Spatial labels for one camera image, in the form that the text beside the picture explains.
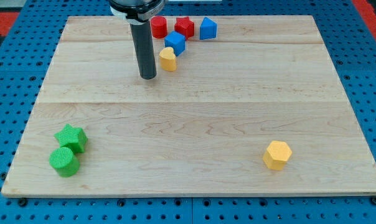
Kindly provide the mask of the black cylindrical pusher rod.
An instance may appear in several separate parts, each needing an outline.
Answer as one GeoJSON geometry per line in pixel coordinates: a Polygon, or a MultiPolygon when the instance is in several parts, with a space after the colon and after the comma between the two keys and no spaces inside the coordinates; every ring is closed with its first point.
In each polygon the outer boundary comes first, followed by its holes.
{"type": "Polygon", "coordinates": [[[140,25],[131,24],[130,28],[139,74],[145,80],[153,79],[157,75],[157,70],[150,22],[146,21],[140,25]]]}

